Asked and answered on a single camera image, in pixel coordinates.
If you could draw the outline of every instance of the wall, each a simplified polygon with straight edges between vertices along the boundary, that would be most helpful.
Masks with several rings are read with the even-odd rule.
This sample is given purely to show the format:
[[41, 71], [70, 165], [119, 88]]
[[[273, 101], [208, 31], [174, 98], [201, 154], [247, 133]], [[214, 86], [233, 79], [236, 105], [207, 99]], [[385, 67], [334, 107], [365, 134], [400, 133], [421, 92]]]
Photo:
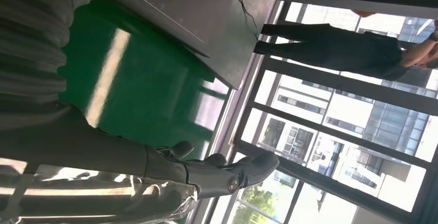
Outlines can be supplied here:
[[380, 167], [381, 173], [391, 175], [403, 182], [408, 178], [409, 170], [410, 166], [401, 165], [386, 159], [383, 160], [382, 166]]
[[370, 212], [362, 207], [357, 207], [356, 214], [354, 215], [351, 224], [395, 224], [391, 220], [388, 220], [380, 215]]

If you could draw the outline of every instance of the glass pane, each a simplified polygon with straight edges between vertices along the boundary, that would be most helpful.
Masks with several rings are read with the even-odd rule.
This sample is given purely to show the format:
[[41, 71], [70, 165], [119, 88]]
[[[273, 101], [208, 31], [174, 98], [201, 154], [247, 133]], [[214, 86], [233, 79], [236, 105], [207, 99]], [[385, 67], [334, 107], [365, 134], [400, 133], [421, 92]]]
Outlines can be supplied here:
[[325, 193], [309, 184], [304, 184], [288, 224], [351, 224], [357, 211], [358, 207], [353, 203]]
[[245, 206], [240, 202], [236, 202], [234, 205], [234, 216], [231, 216], [230, 224], [242, 224], [242, 223], [268, 223], [269, 219], [262, 214], [258, 213], [251, 207]]
[[[253, 140], [254, 145], [406, 211], [412, 210], [426, 172], [424, 168], [316, 132], [272, 114], [266, 114], [266, 117], [258, 139]], [[277, 136], [279, 139], [275, 147], [263, 143], [266, 133], [270, 132], [267, 127], [271, 120], [284, 123], [283, 130], [277, 131], [280, 135]], [[291, 127], [299, 131], [289, 153], [287, 151], [290, 147], [286, 141]], [[388, 142], [386, 135], [391, 133], [379, 131], [379, 134], [383, 134], [383, 138], [377, 139], [376, 142]], [[411, 151], [416, 149], [416, 146], [421, 147], [421, 144], [416, 140], [406, 140], [403, 146], [403, 152], [412, 153]]]
[[[438, 125], [432, 124], [435, 117], [381, 101], [363, 101], [363, 96], [340, 90], [327, 91], [321, 89], [320, 85], [298, 78], [282, 74], [276, 76], [278, 78], [275, 80], [276, 83], [270, 86], [270, 92], [264, 93], [270, 96], [269, 101], [264, 104], [367, 141], [413, 154], [426, 161], [432, 160], [431, 150], [435, 150], [438, 140], [423, 133], [434, 130], [433, 127]], [[297, 100], [300, 104], [285, 103], [279, 100], [280, 97]], [[317, 109], [324, 109], [324, 112], [318, 112]], [[251, 116], [248, 120], [253, 127], [258, 128], [258, 135], [264, 134], [266, 118], [267, 114], [260, 114], [259, 118]], [[276, 129], [278, 137], [272, 137], [271, 126], [268, 129], [270, 132], [266, 135], [270, 139], [281, 139], [281, 135], [287, 135], [288, 132], [282, 133]], [[418, 140], [420, 145], [417, 150], [410, 151], [412, 149], [406, 147], [409, 137]], [[253, 137], [254, 144], [257, 143], [257, 139], [258, 137]], [[275, 141], [270, 144], [271, 147], [278, 145]]]
[[297, 183], [274, 171], [261, 184], [241, 190], [228, 223], [283, 223]]

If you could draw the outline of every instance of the white wall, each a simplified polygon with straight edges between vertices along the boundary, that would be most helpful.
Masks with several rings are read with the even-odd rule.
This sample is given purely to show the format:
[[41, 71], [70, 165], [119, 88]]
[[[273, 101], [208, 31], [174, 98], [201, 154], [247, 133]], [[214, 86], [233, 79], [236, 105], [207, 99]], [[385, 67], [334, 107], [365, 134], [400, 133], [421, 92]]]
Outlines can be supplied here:
[[303, 85], [303, 80], [299, 78], [289, 77], [286, 75], [281, 76], [280, 86], [300, 91], [321, 99], [329, 100], [330, 92], [315, 88], [312, 86]]
[[356, 214], [351, 224], [395, 224], [380, 215], [370, 212], [362, 207], [357, 207]]
[[[339, 94], [334, 94], [330, 103], [330, 107], [328, 108], [327, 116], [356, 125], [358, 127], [365, 128], [368, 122], [368, 118], [371, 115], [372, 107], [373, 104], [371, 103], [352, 99]], [[327, 125], [336, 130], [349, 133], [351, 135], [359, 135], [353, 131], [347, 132], [346, 130], [341, 129], [337, 126], [330, 125], [325, 121], [324, 125]]]

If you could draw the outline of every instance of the window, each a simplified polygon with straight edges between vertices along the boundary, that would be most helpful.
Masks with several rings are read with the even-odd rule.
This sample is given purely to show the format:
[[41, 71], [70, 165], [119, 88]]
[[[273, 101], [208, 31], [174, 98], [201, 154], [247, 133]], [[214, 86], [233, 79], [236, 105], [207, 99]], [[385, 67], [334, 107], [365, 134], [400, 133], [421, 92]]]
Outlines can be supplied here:
[[318, 89], [321, 89], [321, 90], [324, 90], [324, 91], [333, 91], [333, 88], [331, 88], [331, 87], [319, 85], [319, 84], [312, 83], [312, 82], [309, 82], [309, 81], [303, 81], [302, 84], [306, 85], [306, 86], [312, 86], [312, 87], [315, 87], [315, 88], [318, 88]]
[[341, 127], [341, 128], [343, 128], [345, 130], [348, 130], [348, 131], [353, 131], [353, 132], [358, 133], [358, 134], [363, 134], [364, 133], [364, 128], [363, 127], [358, 127], [356, 125], [352, 125], [350, 123], [347, 123], [347, 122], [344, 122], [344, 121], [341, 121], [341, 120], [338, 120], [338, 119], [335, 119], [335, 118], [327, 117], [325, 122], [329, 123], [331, 125], [334, 125], [334, 126]]
[[261, 143], [271, 148], [276, 148], [284, 127], [284, 122], [271, 118]]
[[318, 114], [321, 114], [321, 115], [325, 114], [325, 109], [324, 108], [318, 107], [316, 105], [304, 103], [304, 102], [301, 102], [299, 100], [291, 99], [291, 98], [285, 97], [283, 95], [279, 95], [278, 96], [278, 100], [280, 102], [283, 102], [283, 103], [286, 103], [286, 104], [290, 104], [290, 105], [296, 106], [298, 108], [311, 111], [313, 113], [318, 113]]
[[364, 102], [367, 102], [367, 103], [373, 103], [374, 102], [373, 99], [369, 99], [369, 98], [366, 98], [366, 97], [363, 97], [363, 96], [355, 95], [355, 94], [352, 94], [352, 93], [349, 93], [349, 92], [346, 92], [346, 91], [336, 90], [335, 93], [339, 94], [339, 95], [342, 95], [342, 96], [347, 96], [347, 97], [352, 98], [352, 99], [361, 100], [361, 101], [364, 101]]
[[290, 203], [295, 182], [295, 178], [274, 171], [263, 183], [241, 190], [229, 223], [283, 223], [288, 212], [284, 204]]
[[349, 175], [351, 178], [366, 184], [372, 188], [375, 188], [377, 184], [372, 181], [372, 178], [367, 177], [366, 172], [367, 171], [372, 172], [373, 174], [378, 175], [380, 171], [380, 167], [382, 166], [383, 159], [376, 157], [374, 155], [370, 155], [365, 152], [361, 152], [359, 157], [357, 158], [357, 164], [354, 168], [351, 168], [351, 170], [346, 171], [346, 175]]

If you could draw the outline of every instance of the metal rod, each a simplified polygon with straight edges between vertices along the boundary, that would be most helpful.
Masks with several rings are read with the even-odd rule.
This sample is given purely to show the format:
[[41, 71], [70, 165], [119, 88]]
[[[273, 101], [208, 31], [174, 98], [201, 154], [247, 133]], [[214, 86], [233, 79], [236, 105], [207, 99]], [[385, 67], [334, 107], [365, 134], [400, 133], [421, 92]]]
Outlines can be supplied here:
[[287, 76], [343, 90], [388, 104], [416, 110], [421, 113], [438, 116], [437, 99], [375, 85], [276, 59], [265, 59], [262, 66], [264, 66], [266, 70]]
[[433, 171], [437, 171], [438, 170], [438, 168], [435, 168], [434, 166], [432, 166], [432, 164], [430, 162], [424, 161], [424, 160], [422, 160], [420, 158], [417, 158], [417, 157], [414, 157], [414, 156], [411, 156], [411, 155], [408, 155], [408, 154], [396, 151], [396, 150], [391, 149], [391, 148], [384, 147], [384, 146], [376, 144], [376, 143], [372, 143], [371, 141], [367, 141], [367, 140], [364, 140], [362, 138], [359, 138], [359, 137], [356, 137], [356, 136], [352, 136], [350, 134], [344, 133], [344, 132], [339, 131], [339, 130], [334, 130], [334, 129], [330, 128], [330, 127], [327, 127], [327, 126], [324, 126], [324, 125], [321, 125], [321, 124], [318, 124], [318, 123], [306, 120], [306, 119], [301, 118], [301, 117], [297, 117], [295, 115], [286, 113], [284, 111], [281, 111], [281, 110], [278, 110], [278, 109], [274, 109], [272, 107], [269, 107], [269, 106], [266, 106], [266, 105], [262, 105], [262, 104], [259, 104], [259, 103], [254, 103], [254, 102], [253, 103], [248, 103], [248, 106], [252, 107], [252, 108], [256, 108], [256, 109], [261, 110], [261, 111], [268, 112], [270, 114], [273, 114], [273, 115], [276, 115], [278, 117], [284, 118], [284, 119], [289, 120], [291, 122], [295, 122], [295, 123], [298, 123], [300, 125], [309, 127], [311, 129], [314, 129], [314, 130], [317, 130], [317, 131], [321, 131], [321, 132], [323, 132], [325, 134], [328, 134], [328, 135], [331, 135], [331, 136], [335, 136], [335, 137], [337, 137], [339, 139], [351, 142], [353, 144], [362, 146], [364, 148], [367, 148], [367, 149], [374, 150], [374, 151], [379, 152], [379, 153], [383, 153], [383, 154], [389, 155], [389, 156], [391, 156], [393, 158], [399, 159], [399, 160], [407, 162], [409, 164], [416, 165], [416, 166], [419, 166], [419, 167], [423, 167], [423, 168], [426, 168], [428, 170], [433, 170]]
[[283, 224], [289, 224], [290, 217], [292, 217], [293, 209], [295, 208], [296, 203], [298, 202], [298, 197], [300, 196], [301, 190], [303, 189], [304, 182], [299, 181], [296, 186], [295, 192], [293, 193], [292, 201], [290, 202], [288, 213], [286, 214], [285, 221]]
[[[242, 140], [236, 140], [234, 142], [234, 148], [236, 151], [247, 156], [256, 156], [264, 152], [263, 149]], [[411, 213], [408, 211], [395, 207], [392, 204], [382, 201], [365, 192], [344, 185], [334, 179], [314, 172], [309, 168], [296, 164], [283, 157], [279, 157], [278, 159], [280, 160], [280, 164], [277, 168], [278, 171], [303, 181], [304, 183], [313, 185], [329, 194], [361, 206], [369, 211], [387, 216], [399, 223], [417, 224], [416, 219], [413, 218]]]

